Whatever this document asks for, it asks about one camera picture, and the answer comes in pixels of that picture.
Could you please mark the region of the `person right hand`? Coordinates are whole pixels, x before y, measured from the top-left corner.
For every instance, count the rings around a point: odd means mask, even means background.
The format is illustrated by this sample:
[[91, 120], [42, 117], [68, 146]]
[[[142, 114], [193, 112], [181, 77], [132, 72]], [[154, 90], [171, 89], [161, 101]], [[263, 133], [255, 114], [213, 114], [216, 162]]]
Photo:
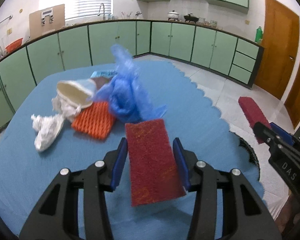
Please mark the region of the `person right hand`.
[[293, 194], [291, 194], [281, 209], [275, 223], [279, 232], [283, 233], [288, 222], [293, 221], [295, 225], [300, 219], [300, 205]]

